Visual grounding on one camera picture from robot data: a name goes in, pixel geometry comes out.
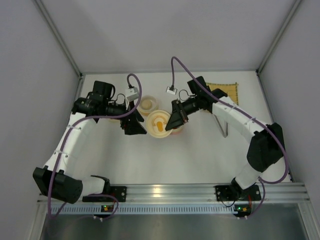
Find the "woven bamboo tray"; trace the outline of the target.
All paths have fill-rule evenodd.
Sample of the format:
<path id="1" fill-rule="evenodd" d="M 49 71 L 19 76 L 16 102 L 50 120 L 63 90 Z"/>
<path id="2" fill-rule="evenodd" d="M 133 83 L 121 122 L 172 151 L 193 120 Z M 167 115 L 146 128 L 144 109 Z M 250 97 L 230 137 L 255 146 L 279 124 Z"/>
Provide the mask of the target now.
<path id="1" fill-rule="evenodd" d="M 224 91 L 230 98 L 231 100 L 236 103 L 237 105 L 239 104 L 239 97 L 238 97 L 238 83 L 230 83 L 230 84 L 221 84 L 221 83 L 206 83 L 210 90 L 213 91 L 215 89 L 221 89 Z"/>

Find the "white steamed bun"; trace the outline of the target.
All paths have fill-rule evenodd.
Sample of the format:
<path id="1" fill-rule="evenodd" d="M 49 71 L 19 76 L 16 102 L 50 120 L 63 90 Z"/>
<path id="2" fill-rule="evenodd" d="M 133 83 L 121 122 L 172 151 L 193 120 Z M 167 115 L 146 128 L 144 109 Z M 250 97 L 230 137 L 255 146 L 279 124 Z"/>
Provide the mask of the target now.
<path id="1" fill-rule="evenodd" d="M 153 102 L 150 99 L 145 99 L 141 102 L 141 108 L 143 110 L 150 110 L 153 107 Z"/>

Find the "aluminium mounting rail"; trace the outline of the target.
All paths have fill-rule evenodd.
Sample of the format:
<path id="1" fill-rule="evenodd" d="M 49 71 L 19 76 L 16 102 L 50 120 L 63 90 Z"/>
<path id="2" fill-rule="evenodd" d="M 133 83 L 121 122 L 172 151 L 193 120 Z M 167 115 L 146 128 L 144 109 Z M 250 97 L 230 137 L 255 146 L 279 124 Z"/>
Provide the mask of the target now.
<path id="1" fill-rule="evenodd" d="M 217 201 L 215 186 L 224 184 L 128 184 L 126 202 L 142 204 L 232 203 L 252 201 Z M 256 184 L 267 203 L 300 203 L 310 197 L 303 183 Z"/>

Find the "cream lunch box lid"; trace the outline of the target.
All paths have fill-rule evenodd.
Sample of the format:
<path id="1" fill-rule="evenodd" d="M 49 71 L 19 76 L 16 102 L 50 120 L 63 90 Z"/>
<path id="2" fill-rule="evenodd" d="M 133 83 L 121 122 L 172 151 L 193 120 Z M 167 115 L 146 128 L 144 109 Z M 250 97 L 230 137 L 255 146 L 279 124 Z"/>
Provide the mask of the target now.
<path id="1" fill-rule="evenodd" d="M 162 139 L 172 133 L 172 129 L 166 130 L 169 122 L 170 113 L 164 110 L 155 110 L 151 112 L 146 119 L 146 130 L 154 138 Z"/>

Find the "steel food tongs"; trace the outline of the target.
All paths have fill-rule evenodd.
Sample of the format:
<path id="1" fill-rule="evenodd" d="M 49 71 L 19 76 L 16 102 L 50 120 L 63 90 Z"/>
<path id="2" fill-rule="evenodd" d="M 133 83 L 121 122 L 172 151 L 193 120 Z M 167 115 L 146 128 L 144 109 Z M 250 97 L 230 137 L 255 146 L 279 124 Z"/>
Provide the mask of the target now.
<path id="1" fill-rule="evenodd" d="M 221 135 L 224 138 L 227 138 L 229 135 L 229 125 L 226 121 L 224 121 L 223 123 L 220 122 L 219 118 L 216 115 L 213 115 L 214 120 L 219 128 L 219 131 L 221 133 Z"/>

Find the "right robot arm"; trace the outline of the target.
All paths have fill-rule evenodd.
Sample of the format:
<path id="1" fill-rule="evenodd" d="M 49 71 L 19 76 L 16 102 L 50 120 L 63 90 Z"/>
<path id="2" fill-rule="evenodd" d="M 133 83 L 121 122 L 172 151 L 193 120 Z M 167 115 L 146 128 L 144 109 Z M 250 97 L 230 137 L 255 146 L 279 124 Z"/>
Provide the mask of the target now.
<path id="1" fill-rule="evenodd" d="M 211 90 L 202 76 L 187 84 L 192 95 L 185 101 L 176 99 L 171 102 L 172 111 L 165 129 L 170 131 L 181 127 L 189 121 L 189 115 L 199 110 L 206 110 L 235 128 L 249 143 L 247 164 L 229 186 L 234 197 L 240 199 L 263 172 L 284 157 L 282 127 L 277 123 L 257 123 L 223 90 Z"/>

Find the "orange lunch box bowl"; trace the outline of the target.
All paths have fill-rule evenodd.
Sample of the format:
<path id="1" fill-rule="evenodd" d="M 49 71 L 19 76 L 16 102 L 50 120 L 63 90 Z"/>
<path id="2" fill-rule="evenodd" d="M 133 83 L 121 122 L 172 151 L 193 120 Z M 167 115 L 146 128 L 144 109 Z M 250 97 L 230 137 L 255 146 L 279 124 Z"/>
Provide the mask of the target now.
<path id="1" fill-rule="evenodd" d="M 152 95 L 145 95 L 141 98 L 137 109 L 141 115 L 148 116 L 153 111 L 159 109 L 158 100 Z"/>

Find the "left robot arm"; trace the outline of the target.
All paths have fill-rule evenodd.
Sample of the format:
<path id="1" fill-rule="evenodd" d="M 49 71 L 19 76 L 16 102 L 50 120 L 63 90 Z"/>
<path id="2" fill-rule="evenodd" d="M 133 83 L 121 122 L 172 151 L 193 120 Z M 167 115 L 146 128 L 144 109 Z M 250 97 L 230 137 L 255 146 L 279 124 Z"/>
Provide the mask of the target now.
<path id="1" fill-rule="evenodd" d="M 33 171 L 33 179 L 42 195 L 74 204 L 80 198 L 102 202 L 112 193 L 106 177 L 91 175 L 81 180 L 73 175 L 87 139 L 100 119 L 119 120 L 125 135 L 147 133 L 137 110 L 142 99 L 142 85 L 129 84 L 122 104 L 112 99 L 115 92 L 113 84 L 96 80 L 92 91 L 74 102 L 65 132 L 52 156 L 43 167 Z"/>

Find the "pink lunch box bowl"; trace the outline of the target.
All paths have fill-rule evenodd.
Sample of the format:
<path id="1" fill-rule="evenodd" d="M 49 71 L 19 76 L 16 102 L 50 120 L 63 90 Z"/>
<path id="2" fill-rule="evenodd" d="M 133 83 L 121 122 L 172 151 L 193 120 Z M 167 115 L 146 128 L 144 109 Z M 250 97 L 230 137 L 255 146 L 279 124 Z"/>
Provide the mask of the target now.
<path id="1" fill-rule="evenodd" d="M 184 129 L 184 126 L 173 128 L 171 134 L 172 135 L 177 135 L 177 134 L 181 133 L 183 129 Z"/>

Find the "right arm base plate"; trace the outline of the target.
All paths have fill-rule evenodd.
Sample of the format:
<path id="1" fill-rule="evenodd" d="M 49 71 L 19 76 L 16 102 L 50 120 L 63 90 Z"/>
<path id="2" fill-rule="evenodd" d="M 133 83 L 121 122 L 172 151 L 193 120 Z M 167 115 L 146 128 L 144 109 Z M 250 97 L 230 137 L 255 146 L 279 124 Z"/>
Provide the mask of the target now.
<path id="1" fill-rule="evenodd" d="M 232 185 L 216 185 L 216 199 L 219 202 L 233 201 L 260 201 L 262 199 L 259 187 L 254 184 L 247 189 L 235 187 Z"/>

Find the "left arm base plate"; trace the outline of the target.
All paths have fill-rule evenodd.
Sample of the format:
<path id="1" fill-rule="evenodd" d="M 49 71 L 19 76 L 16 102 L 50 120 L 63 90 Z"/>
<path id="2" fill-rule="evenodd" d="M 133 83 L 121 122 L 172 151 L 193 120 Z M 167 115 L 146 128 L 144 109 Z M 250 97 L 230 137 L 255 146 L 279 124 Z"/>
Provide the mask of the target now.
<path id="1" fill-rule="evenodd" d="M 120 203 L 126 202 L 127 198 L 127 187 L 124 185 L 120 186 L 111 186 L 109 192 L 107 195 L 113 196 L 116 198 Z M 84 196 L 82 198 L 83 202 L 90 202 L 90 203 L 109 203 L 109 202 L 115 202 L 113 198 L 107 197 L 106 193 L 103 193 L 103 196 L 101 196 L 101 193 L 98 194 L 98 196 L 94 195 L 89 195 L 89 196 Z"/>

